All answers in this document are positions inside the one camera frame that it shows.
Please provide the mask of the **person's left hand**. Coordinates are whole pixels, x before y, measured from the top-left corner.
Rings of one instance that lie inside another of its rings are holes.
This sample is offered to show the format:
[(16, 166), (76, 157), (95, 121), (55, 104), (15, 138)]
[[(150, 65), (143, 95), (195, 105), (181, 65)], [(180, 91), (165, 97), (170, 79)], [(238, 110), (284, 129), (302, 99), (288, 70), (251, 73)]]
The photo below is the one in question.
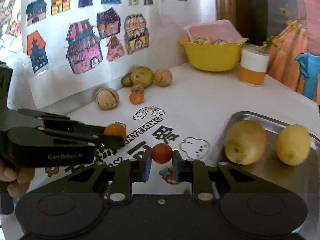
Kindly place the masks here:
[(12, 198), (21, 198), (29, 189), (30, 183), (35, 176), (34, 168), (21, 168), (19, 171), (5, 166), (2, 162), (1, 181), (8, 182), (8, 193)]

